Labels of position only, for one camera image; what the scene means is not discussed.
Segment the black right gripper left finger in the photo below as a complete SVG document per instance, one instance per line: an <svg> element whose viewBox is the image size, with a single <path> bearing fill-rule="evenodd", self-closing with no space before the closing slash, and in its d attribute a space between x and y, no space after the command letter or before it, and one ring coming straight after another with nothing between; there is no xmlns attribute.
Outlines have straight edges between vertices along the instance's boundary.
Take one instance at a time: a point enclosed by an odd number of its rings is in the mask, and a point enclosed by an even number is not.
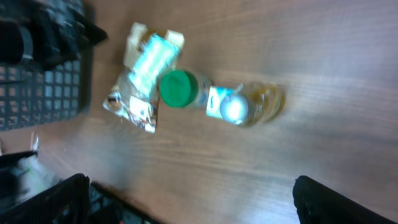
<svg viewBox="0 0 398 224"><path fill-rule="evenodd" d="M86 223L90 209L90 179L75 174L1 213L1 223Z"/></svg>

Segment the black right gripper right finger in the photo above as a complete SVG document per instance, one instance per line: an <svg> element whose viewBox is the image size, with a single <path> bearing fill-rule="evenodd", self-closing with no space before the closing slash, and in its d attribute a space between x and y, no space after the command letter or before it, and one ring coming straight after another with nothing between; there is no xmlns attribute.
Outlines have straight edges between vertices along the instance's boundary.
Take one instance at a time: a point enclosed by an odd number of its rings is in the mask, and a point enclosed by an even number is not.
<svg viewBox="0 0 398 224"><path fill-rule="evenodd" d="M396 224L305 175L292 195L301 224Z"/></svg>

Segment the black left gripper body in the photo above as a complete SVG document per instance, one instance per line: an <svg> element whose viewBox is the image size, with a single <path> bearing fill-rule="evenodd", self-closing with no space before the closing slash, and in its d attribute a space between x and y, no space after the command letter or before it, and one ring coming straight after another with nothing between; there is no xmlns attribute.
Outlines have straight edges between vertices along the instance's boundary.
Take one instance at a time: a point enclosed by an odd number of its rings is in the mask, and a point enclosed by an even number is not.
<svg viewBox="0 0 398 224"><path fill-rule="evenodd" d="M82 1L1 0L1 62L51 70L108 38Z"/></svg>

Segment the brown nut snack bag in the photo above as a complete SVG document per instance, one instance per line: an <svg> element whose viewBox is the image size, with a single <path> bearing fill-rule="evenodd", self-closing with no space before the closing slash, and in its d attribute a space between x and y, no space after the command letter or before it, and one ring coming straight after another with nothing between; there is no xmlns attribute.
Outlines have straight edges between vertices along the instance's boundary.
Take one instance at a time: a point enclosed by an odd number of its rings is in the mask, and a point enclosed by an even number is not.
<svg viewBox="0 0 398 224"><path fill-rule="evenodd" d="M126 51L124 53L125 69L118 76L118 79L111 89L111 93L103 102L104 109L124 118L135 126L154 133L157 126L157 107L159 105L159 81L164 74L173 70L174 64L158 78L155 88L151 92L150 98L139 98L137 90L129 79L131 70L144 51L144 46L152 34L157 34L175 44L182 52L185 38L180 32L166 29L153 29L145 24L134 23L126 41Z"/></svg>

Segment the yellow dish soap bottle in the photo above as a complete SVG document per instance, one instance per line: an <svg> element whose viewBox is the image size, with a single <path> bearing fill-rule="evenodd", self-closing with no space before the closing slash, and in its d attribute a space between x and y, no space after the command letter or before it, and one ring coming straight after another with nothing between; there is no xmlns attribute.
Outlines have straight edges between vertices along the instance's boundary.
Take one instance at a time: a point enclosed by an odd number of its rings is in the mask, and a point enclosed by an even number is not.
<svg viewBox="0 0 398 224"><path fill-rule="evenodd" d="M273 83L241 84L220 103L221 117L236 126L249 127L274 119L285 104L285 91Z"/></svg>

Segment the teal wet wipes pack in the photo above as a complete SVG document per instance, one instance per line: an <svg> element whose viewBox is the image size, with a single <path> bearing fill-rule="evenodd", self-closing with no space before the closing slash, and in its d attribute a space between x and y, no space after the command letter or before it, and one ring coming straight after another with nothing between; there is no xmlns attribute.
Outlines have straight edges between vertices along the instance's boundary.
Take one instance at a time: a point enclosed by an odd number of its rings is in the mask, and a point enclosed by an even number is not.
<svg viewBox="0 0 398 224"><path fill-rule="evenodd" d="M180 49L175 44L157 34L150 36L129 74L139 98L151 97L158 78L174 64L179 55Z"/></svg>

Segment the green lid white jar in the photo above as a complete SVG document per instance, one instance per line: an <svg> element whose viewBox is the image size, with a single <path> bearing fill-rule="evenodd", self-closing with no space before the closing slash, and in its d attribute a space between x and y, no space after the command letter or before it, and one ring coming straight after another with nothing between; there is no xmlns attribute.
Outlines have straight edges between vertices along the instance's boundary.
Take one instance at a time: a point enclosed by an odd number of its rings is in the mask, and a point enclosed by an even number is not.
<svg viewBox="0 0 398 224"><path fill-rule="evenodd" d="M170 70L160 80L159 92L163 102L172 108L205 108L210 86L206 76L188 70Z"/></svg>

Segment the small teal tissue pack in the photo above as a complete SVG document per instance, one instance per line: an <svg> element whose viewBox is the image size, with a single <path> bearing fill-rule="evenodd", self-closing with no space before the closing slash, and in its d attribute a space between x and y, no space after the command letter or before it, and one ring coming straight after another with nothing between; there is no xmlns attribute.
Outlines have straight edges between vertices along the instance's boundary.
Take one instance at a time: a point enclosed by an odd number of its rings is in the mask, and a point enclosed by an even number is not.
<svg viewBox="0 0 398 224"><path fill-rule="evenodd" d="M247 113L248 104L242 95L229 88L210 87L206 106L207 116L235 123L243 120Z"/></svg>

